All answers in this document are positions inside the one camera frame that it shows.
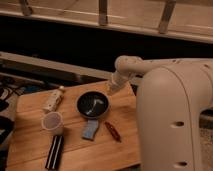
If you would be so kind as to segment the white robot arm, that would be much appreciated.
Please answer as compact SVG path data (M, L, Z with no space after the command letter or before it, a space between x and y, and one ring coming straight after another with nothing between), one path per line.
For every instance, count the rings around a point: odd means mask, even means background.
M142 77L136 97L142 171L204 171L199 117L213 109L213 59L123 55L115 68L110 94Z

